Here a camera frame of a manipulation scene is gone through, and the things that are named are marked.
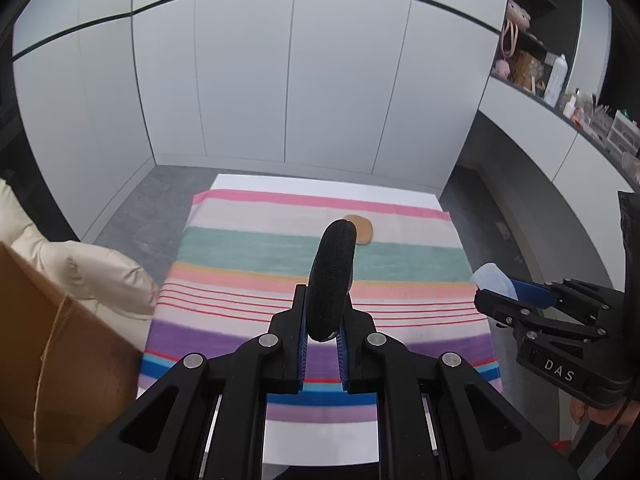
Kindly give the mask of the person's right hand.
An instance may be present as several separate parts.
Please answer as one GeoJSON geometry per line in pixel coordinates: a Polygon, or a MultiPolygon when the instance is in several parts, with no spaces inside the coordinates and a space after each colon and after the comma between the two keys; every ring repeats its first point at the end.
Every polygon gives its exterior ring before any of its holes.
{"type": "Polygon", "coordinates": [[[639,414],[639,402],[623,400],[614,406],[599,410],[582,402],[570,399],[570,418],[576,425],[588,417],[592,422],[602,426],[632,426],[639,414]]]}

